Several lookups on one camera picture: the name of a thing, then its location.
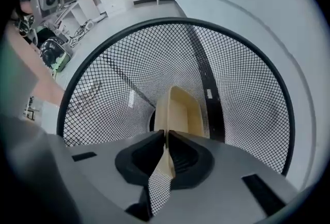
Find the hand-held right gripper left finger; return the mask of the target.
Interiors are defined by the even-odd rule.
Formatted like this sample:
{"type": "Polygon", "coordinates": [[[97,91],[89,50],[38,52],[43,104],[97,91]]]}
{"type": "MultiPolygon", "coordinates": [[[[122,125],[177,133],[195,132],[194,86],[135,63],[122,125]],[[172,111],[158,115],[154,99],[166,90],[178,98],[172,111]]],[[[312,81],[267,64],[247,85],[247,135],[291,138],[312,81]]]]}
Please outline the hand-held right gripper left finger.
{"type": "Polygon", "coordinates": [[[38,125],[1,115],[1,144],[17,191],[42,223],[148,223],[148,181],[163,131],[67,147],[38,125]]]}

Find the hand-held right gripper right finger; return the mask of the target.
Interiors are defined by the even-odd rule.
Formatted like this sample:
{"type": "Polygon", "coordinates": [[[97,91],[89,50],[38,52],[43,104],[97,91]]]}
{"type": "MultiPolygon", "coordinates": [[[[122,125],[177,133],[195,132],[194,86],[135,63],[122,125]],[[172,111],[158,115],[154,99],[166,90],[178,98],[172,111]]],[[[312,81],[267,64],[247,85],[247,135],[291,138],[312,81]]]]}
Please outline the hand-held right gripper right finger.
{"type": "Polygon", "coordinates": [[[151,223],[258,223],[283,209],[297,190],[240,148],[171,131],[170,154],[184,168],[151,223]]]}

